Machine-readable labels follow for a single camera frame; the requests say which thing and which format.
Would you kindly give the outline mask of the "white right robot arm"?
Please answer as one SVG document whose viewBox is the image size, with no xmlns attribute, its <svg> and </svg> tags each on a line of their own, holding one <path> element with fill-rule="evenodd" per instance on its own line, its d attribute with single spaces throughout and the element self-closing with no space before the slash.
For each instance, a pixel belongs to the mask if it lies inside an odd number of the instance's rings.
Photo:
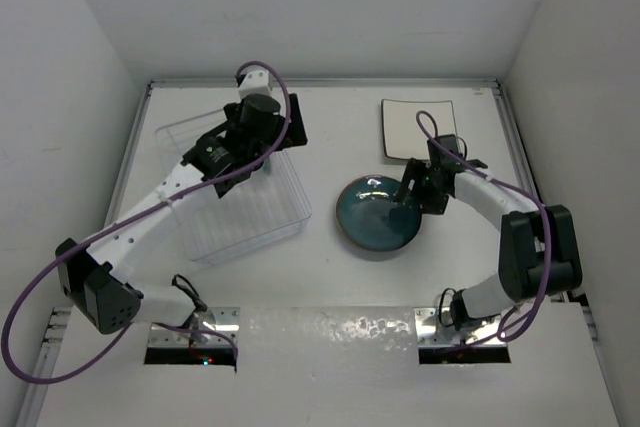
<svg viewBox="0 0 640 427">
<path fill-rule="evenodd" d="M 546 206 L 526 191 L 495 178 L 486 164 L 459 157 L 456 139 L 427 142 L 427 161 L 410 159 L 396 199 L 411 199 L 427 215 L 442 215 L 448 201 L 472 207 L 499 233 L 497 273 L 455 292 L 449 304 L 460 331 L 492 319 L 525 301 L 581 286 L 583 272 L 572 215 Z"/>
</svg>

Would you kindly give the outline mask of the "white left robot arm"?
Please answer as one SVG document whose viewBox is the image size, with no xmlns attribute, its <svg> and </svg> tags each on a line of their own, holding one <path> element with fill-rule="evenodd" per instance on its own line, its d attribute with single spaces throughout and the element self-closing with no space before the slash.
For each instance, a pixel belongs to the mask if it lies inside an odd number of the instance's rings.
<svg viewBox="0 0 640 427">
<path fill-rule="evenodd" d="M 163 181 L 95 240 L 67 239 L 56 249 L 64 294 L 104 334 L 130 323 L 181 327 L 206 303 L 192 287 L 132 284 L 135 269 L 202 208 L 210 193 L 222 199 L 250 179 L 274 152 L 308 138 L 297 95 L 279 103 L 252 93 L 224 106 L 225 120 L 202 134 Z"/>
</svg>

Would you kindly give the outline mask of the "white square plate black rim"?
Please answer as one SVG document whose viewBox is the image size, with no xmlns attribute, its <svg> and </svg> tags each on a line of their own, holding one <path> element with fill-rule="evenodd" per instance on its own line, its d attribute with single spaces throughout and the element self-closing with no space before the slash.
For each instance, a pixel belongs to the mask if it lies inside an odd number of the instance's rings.
<svg viewBox="0 0 640 427">
<path fill-rule="evenodd" d="M 416 159 L 419 161 L 426 161 L 429 159 L 429 156 L 425 153 L 421 155 L 409 155 L 409 156 L 398 156 L 392 155 L 388 151 L 383 152 L 383 163 L 388 165 L 401 165 L 406 164 L 409 160 Z"/>
</svg>

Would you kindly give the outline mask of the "dark blue round plate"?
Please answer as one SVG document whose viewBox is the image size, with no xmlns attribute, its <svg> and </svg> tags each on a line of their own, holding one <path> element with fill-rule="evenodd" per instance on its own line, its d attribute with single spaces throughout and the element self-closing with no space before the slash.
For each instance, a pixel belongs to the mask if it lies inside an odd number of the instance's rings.
<svg viewBox="0 0 640 427">
<path fill-rule="evenodd" d="M 419 205 L 411 198 L 397 201 L 401 183 L 368 175 L 355 179 L 340 193 L 335 215 L 342 233 L 356 246 L 372 252 L 392 252 L 410 243 L 422 224 Z"/>
</svg>

